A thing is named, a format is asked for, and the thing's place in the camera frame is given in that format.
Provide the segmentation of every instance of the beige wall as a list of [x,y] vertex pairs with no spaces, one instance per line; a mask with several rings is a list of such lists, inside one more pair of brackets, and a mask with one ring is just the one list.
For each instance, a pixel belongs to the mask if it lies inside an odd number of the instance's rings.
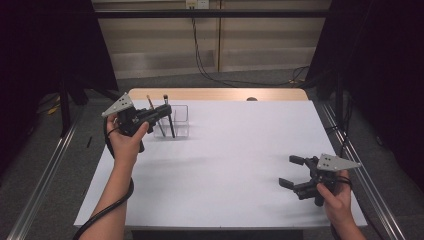
[[[185,1],[93,1],[97,10],[185,8]],[[211,8],[219,8],[218,3],[210,0]],[[330,0],[227,0],[221,8],[309,10],[327,9],[329,4]],[[190,19],[99,19],[99,23],[117,78],[198,71]],[[323,23],[316,18],[196,19],[196,29],[207,71],[236,71],[309,65]]]

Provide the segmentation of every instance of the electrical outlet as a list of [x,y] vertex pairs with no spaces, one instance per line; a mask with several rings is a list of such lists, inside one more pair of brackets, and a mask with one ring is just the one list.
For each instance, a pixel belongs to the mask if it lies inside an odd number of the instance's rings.
[[197,0],[186,0],[186,9],[197,9]]
[[197,0],[197,9],[209,9],[209,0]]

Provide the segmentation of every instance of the wrist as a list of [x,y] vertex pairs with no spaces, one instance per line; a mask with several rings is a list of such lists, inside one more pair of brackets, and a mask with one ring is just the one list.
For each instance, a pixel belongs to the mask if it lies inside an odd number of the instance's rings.
[[120,159],[116,158],[114,163],[114,168],[119,170],[130,170],[134,168],[134,165],[136,163],[136,158],[129,160],[128,158]]
[[332,223],[340,238],[343,240],[360,240],[364,239],[355,221],[343,221],[342,223]]

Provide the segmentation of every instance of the white table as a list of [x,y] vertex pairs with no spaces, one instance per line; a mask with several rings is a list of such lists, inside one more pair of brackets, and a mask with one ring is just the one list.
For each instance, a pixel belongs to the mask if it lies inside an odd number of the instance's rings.
[[[309,181],[309,169],[289,162],[334,154],[310,101],[187,101],[190,136],[147,135],[128,201],[130,229],[296,229],[328,226],[313,199],[298,200],[278,178]],[[160,105],[163,100],[153,100]],[[134,101],[137,109],[146,100]],[[90,216],[113,166],[105,148],[75,225]],[[366,225],[356,198],[352,212]]]

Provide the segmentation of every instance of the hand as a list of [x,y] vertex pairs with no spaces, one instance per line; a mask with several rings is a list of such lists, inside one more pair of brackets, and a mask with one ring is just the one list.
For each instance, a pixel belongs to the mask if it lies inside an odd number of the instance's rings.
[[[349,178],[347,170],[339,172],[339,176]],[[334,225],[346,226],[355,224],[353,220],[350,204],[351,204],[351,189],[348,184],[337,183],[334,194],[331,193],[322,183],[317,184],[317,190],[325,199],[325,212],[328,219]]]
[[128,137],[120,134],[119,130],[116,129],[118,127],[118,124],[114,123],[116,117],[117,115],[114,114],[107,118],[107,132],[112,131],[109,134],[109,139],[115,155],[115,165],[122,163],[132,167],[137,161],[140,141],[149,129],[149,123],[144,122],[132,137]]

